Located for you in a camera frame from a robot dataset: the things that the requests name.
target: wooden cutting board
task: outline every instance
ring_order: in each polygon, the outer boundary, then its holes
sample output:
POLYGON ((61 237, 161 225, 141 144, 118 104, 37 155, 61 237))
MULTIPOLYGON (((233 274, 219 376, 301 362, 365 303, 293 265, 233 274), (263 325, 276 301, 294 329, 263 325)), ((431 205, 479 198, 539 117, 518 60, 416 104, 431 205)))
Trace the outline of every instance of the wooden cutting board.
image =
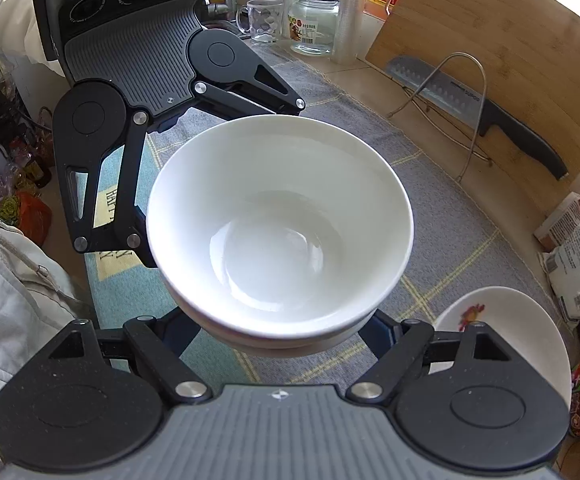
MULTIPOLYGON (((478 140, 549 214, 580 173, 580 17, 556 0, 398 0, 366 59, 384 69, 393 57, 409 54, 436 66, 457 51, 480 60, 487 96, 565 162, 569 176, 556 181, 497 126, 478 140)), ((481 74, 469 60, 452 59, 443 71, 482 89, 481 74)), ((407 133, 416 141, 415 132, 407 133)))

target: black knife handle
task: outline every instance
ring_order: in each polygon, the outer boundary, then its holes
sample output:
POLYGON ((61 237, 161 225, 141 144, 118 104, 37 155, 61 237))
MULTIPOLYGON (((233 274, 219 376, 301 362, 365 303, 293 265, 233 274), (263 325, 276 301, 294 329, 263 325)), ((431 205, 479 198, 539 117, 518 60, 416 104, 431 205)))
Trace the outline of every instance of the black knife handle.
POLYGON ((538 160, 544 165, 554 178, 565 178, 567 166, 558 153, 550 146, 543 137, 529 129, 521 121, 512 117, 503 108, 486 99, 483 105, 483 113, 478 124, 478 134, 482 137, 487 133, 490 126, 496 124, 503 133, 522 151, 538 160))

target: kitchen knife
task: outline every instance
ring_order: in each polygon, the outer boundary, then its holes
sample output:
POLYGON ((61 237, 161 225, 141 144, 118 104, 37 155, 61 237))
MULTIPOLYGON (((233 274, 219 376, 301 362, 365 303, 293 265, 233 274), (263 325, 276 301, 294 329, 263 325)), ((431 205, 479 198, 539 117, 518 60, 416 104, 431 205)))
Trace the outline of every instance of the kitchen knife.
MULTIPOLYGON (((385 72, 401 86, 416 90, 434 69, 418 57, 401 55, 388 62, 385 72)), ((567 176, 567 167, 554 148, 490 99, 486 98, 478 123, 482 95, 445 72, 439 70, 419 95, 468 126, 478 126, 481 136, 496 124, 522 152, 544 165, 554 178, 561 180, 567 176)))

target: glass mug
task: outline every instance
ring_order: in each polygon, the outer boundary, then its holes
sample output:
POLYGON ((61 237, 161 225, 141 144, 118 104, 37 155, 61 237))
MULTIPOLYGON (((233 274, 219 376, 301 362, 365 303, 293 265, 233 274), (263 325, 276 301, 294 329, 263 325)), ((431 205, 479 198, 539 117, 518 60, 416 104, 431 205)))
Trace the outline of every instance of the glass mug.
POLYGON ((250 0, 237 13, 237 26, 244 34, 249 33, 253 41, 272 43, 281 37, 283 3, 278 0, 250 0), (244 26, 247 11, 248 23, 244 26))

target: mug handle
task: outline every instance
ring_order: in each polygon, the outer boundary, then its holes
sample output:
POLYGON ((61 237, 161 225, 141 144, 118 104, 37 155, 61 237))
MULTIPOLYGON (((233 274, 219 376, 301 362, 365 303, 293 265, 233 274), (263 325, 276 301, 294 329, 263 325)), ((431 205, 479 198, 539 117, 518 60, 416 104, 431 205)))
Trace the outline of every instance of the mug handle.
POLYGON ((236 22, 237 22, 237 27, 239 27, 239 30, 243 34, 249 34, 249 16, 247 15, 247 6, 245 6, 245 5, 242 5, 241 6, 241 8, 239 9, 239 11, 237 12, 236 22), (245 14, 246 19, 247 19, 246 28, 241 27, 241 16, 243 16, 244 14, 245 14))

